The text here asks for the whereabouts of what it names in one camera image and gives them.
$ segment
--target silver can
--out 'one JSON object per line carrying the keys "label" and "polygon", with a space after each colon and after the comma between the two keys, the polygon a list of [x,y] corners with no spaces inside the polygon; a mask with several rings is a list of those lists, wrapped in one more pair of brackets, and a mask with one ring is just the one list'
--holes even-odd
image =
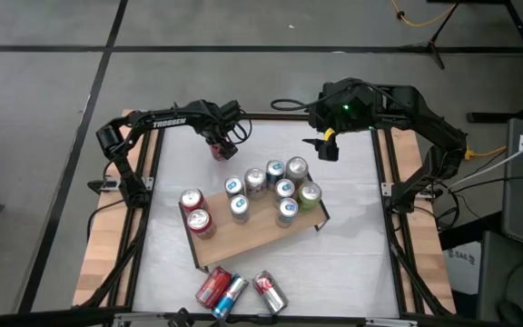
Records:
{"label": "silver can", "polygon": [[211,216],[202,209],[197,209],[189,213],[187,226],[192,233],[200,239],[209,239],[215,234],[215,224]]}
{"label": "silver can", "polygon": [[280,180],[278,183],[276,183],[276,196],[273,200],[273,206],[280,208],[281,200],[292,197],[295,191],[296,188],[291,180]]}
{"label": "silver can", "polygon": [[283,199],[278,209],[280,213],[276,217],[276,223],[280,227],[290,227],[291,222],[294,221],[298,213],[298,203],[291,198]]}
{"label": "silver can", "polygon": [[242,180],[237,176],[231,176],[225,180],[225,192],[227,198],[231,199],[233,196],[241,194],[243,195],[243,184]]}
{"label": "silver can", "polygon": [[236,223],[245,223],[250,219],[250,202],[243,195],[235,195],[229,201],[229,210]]}
{"label": "silver can", "polygon": [[280,160],[270,160],[265,169],[265,178],[268,180],[268,189],[273,190],[276,183],[283,178],[285,168]]}
{"label": "silver can", "polygon": [[308,163],[301,157],[293,157],[286,164],[286,175],[284,178],[291,180],[296,188],[306,181],[308,175]]}
{"label": "silver can", "polygon": [[267,180],[265,172],[258,168],[252,168],[245,172],[245,195],[252,200],[259,200],[265,195]]}

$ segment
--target fallen can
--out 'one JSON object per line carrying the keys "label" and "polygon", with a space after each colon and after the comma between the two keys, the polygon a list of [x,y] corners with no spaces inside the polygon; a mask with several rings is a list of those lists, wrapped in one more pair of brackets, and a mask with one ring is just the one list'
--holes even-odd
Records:
{"label": "fallen can", "polygon": [[181,207],[185,211],[185,216],[187,216],[191,211],[197,209],[207,210],[207,202],[205,202],[205,197],[203,193],[198,189],[188,189],[184,190],[181,193],[181,198],[179,199]]}
{"label": "fallen can", "polygon": [[245,195],[252,200],[259,200],[265,195],[267,180],[265,172],[258,168],[252,168],[245,172]]}
{"label": "fallen can", "polygon": [[232,275],[230,273],[221,266],[215,267],[195,294],[197,302],[207,309],[213,308],[223,296],[223,292],[231,281]]}
{"label": "fallen can", "polygon": [[284,178],[291,180],[296,188],[306,182],[308,175],[308,163],[301,157],[293,157],[286,163],[286,175]]}
{"label": "fallen can", "polygon": [[288,305],[288,298],[269,272],[260,272],[252,281],[255,291],[261,296],[271,314],[280,312]]}
{"label": "fallen can", "polygon": [[250,202],[243,195],[235,195],[229,201],[229,211],[236,223],[245,223],[250,219]]}
{"label": "fallen can", "polygon": [[276,183],[276,196],[273,200],[273,206],[280,208],[281,200],[292,197],[295,189],[294,183],[291,180],[282,179]]}
{"label": "fallen can", "polygon": [[298,191],[300,213],[310,212],[320,203],[322,189],[315,182],[304,183]]}
{"label": "fallen can", "polygon": [[281,200],[278,208],[280,213],[276,217],[276,223],[280,227],[290,227],[291,222],[296,218],[298,213],[298,203],[294,199],[286,198]]}
{"label": "fallen can", "polygon": [[212,310],[212,314],[217,319],[225,319],[232,310],[233,305],[237,301],[243,290],[249,284],[237,273],[233,275],[232,284],[229,286],[223,297],[219,300],[219,303]]}
{"label": "fallen can", "polygon": [[270,160],[265,169],[265,178],[268,180],[268,190],[273,190],[276,183],[283,178],[284,166],[280,160]]}
{"label": "fallen can", "polygon": [[187,216],[187,226],[200,239],[206,240],[215,234],[215,224],[203,209],[193,210]]}
{"label": "fallen can", "polygon": [[231,176],[225,180],[225,192],[227,193],[227,198],[231,199],[233,196],[238,194],[243,194],[243,184],[237,176]]}

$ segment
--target yellow cable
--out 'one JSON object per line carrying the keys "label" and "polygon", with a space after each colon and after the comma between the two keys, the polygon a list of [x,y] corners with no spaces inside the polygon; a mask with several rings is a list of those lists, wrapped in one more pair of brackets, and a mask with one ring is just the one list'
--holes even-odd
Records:
{"label": "yellow cable", "polygon": [[[397,2],[395,0],[391,0],[392,1],[392,4],[395,6],[395,11],[397,12],[397,14],[400,12],[400,9],[399,9],[399,6],[397,5]],[[411,27],[423,27],[423,26],[426,26],[426,25],[429,25],[431,23],[434,23],[436,22],[437,20],[439,20],[441,17],[443,17],[444,15],[447,15],[451,9],[453,9],[455,5],[452,5],[448,10],[446,10],[443,14],[441,15],[438,15],[437,17],[431,19],[430,21],[428,22],[425,22],[425,23],[421,23],[421,24],[415,24],[415,23],[412,23],[410,21],[407,20],[407,18],[405,18],[405,15],[402,15],[400,17],[400,19],[403,20],[403,22],[405,22],[405,24],[411,26]]]}
{"label": "yellow cable", "polygon": [[471,149],[469,149],[468,147],[468,150],[465,152],[465,160],[470,160],[472,157],[484,157],[484,156],[491,156],[491,155],[494,155],[494,154],[499,154],[500,152],[506,150],[506,147],[505,146],[500,146],[498,149],[496,150],[492,150],[488,153],[484,153],[484,154],[476,154],[474,153],[473,151],[471,151]]}

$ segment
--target can lid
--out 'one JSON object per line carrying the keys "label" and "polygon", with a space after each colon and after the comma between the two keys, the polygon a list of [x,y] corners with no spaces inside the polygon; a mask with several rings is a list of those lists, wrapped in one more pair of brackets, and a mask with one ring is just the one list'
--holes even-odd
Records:
{"label": "can lid", "polygon": [[245,173],[245,182],[251,186],[261,185],[265,182],[265,172],[258,168],[252,168]]}
{"label": "can lid", "polygon": [[291,197],[294,194],[294,183],[289,179],[281,179],[276,183],[276,193],[281,197]]}
{"label": "can lid", "polygon": [[228,193],[239,193],[242,187],[242,180],[237,176],[231,176],[225,180],[225,191]]}
{"label": "can lid", "polygon": [[320,200],[322,190],[315,182],[307,182],[301,186],[300,195],[303,199]]}
{"label": "can lid", "polygon": [[270,160],[268,162],[267,172],[270,175],[279,176],[283,174],[283,169],[283,162],[281,162],[280,160]]}
{"label": "can lid", "polygon": [[181,193],[181,204],[186,207],[193,207],[201,201],[201,192],[197,189],[184,190]]}
{"label": "can lid", "polygon": [[298,204],[291,198],[285,198],[280,202],[280,213],[284,217],[292,217],[298,212]]}
{"label": "can lid", "polygon": [[189,228],[193,230],[200,230],[206,227],[210,220],[211,218],[206,211],[197,209],[189,213],[187,224],[189,225]]}
{"label": "can lid", "polygon": [[296,177],[304,177],[308,173],[308,163],[301,157],[293,157],[288,161],[288,172]]}
{"label": "can lid", "polygon": [[229,202],[230,209],[232,210],[232,213],[245,213],[247,212],[247,209],[250,207],[250,203],[247,201],[247,198],[243,195],[235,195]]}

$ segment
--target green can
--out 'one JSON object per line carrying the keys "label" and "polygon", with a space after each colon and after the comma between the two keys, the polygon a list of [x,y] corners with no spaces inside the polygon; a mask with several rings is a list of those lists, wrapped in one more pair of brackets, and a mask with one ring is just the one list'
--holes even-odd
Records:
{"label": "green can", "polygon": [[320,203],[322,190],[315,182],[304,183],[298,191],[299,213],[308,213]]}

